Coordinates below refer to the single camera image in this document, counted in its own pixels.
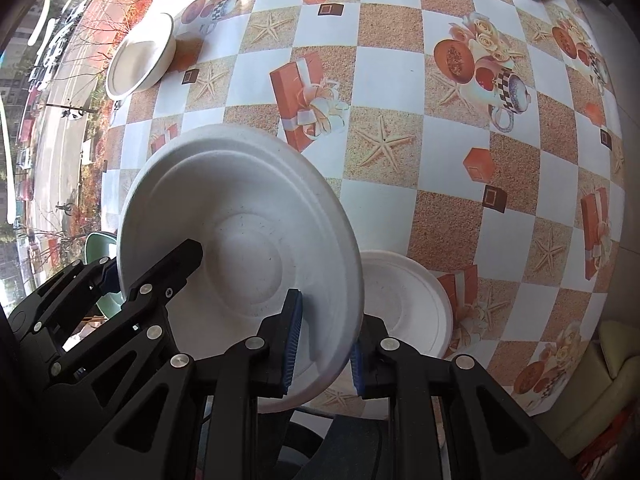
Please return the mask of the white paper bowl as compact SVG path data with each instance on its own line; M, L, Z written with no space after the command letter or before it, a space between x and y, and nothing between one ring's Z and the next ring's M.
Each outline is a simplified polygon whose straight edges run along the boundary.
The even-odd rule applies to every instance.
M444 356L454 316L439 280L420 263L396 252L367 250L360 257L364 312L382 318L390 336L424 356Z
M148 90L167 72L176 52L174 19L147 15L128 32L107 67L105 91L113 101Z
M117 231L120 286L129 290L184 240L203 257L169 300L178 349L194 359L224 353L303 296L293 379L263 413L292 410L345 367L363 316L360 252L329 183L294 148L240 125L192 129L153 154L125 198Z

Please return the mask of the cream cushioned seat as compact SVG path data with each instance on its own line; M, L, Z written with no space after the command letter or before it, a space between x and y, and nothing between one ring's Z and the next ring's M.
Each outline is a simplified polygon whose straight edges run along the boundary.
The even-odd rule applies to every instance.
M568 458L582 452L639 399L639 330L605 320L572 378L537 425Z

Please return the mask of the green square plate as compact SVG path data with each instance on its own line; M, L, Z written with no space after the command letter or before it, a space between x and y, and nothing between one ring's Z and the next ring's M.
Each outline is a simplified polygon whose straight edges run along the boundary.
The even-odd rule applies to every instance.
M116 236L107 232L90 233L85 241L85 263L97 262L102 269L100 291L102 296L96 302L106 318L112 318L125 302L120 289L116 266Z

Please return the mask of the checkered floral tablecloth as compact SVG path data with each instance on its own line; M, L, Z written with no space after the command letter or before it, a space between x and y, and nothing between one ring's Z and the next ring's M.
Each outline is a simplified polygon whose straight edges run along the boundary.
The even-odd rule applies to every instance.
M178 49L116 103L101 226L192 128L236 122L306 156L362 249L442 276L450 351L549 411L601 316L623 231L620 118L576 0L154 0Z

